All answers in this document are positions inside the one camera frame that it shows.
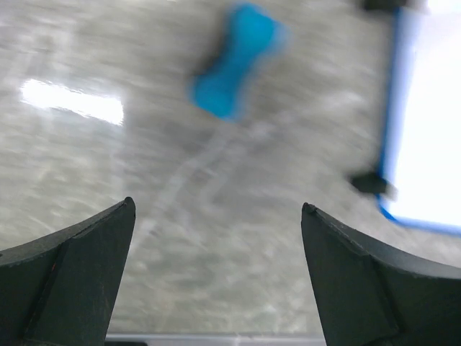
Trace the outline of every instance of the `blue frame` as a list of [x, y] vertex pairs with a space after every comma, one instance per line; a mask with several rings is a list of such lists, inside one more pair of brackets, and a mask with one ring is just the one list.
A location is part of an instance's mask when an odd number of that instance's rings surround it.
[[[411, 35], [409, 35], [406, 31], [408, 29], [408, 24], [408, 18], [405, 15], [405, 9], [398, 9], [395, 14], [394, 38], [390, 64], [390, 82], [388, 85], [388, 101], [385, 111], [385, 125], [382, 135], [380, 164], [378, 167], [378, 173], [384, 179], [384, 167], [386, 165], [387, 153], [386, 143], [388, 142], [389, 138], [391, 122], [395, 119], [395, 115], [393, 114], [393, 107], [397, 102], [401, 102], [402, 99], [405, 99], [405, 96], [402, 96], [402, 94], [408, 92], [408, 84], [411, 81], [411, 78], [408, 77], [411, 71], [405, 71], [402, 73], [402, 70], [408, 68], [408, 64], [402, 63], [402, 60], [408, 59], [408, 54], [411, 53], [408, 49], [408, 47], [411, 46], [408, 44], [408, 36]], [[398, 224], [399, 226], [461, 236], [461, 227], [459, 226], [441, 223], [430, 223], [414, 219], [397, 219], [391, 213], [389, 213], [389, 211], [386, 210], [381, 195], [377, 195], [377, 203], [384, 217], [386, 217], [389, 221]]]

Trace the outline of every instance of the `rubber chew toy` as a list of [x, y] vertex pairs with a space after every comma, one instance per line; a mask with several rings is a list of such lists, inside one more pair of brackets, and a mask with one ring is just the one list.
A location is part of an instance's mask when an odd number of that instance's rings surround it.
[[193, 102], [216, 117], [235, 120], [242, 103], [246, 77], [256, 62], [274, 52], [282, 25], [253, 4], [242, 4], [230, 14], [224, 49], [214, 64], [196, 77]]

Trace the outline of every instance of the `concrete floor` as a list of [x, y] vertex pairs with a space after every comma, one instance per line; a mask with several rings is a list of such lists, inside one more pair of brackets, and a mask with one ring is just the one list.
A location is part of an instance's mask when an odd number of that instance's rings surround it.
[[344, 179], [379, 146], [390, 18], [352, 0], [256, 1], [290, 44], [251, 81], [245, 119], [222, 123], [187, 85], [231, 2], [0, 0], [0, 247], [133, 197], [111, 332], [321, 336], [305, 201], [461, 261], [460, 239], [398, 228]]

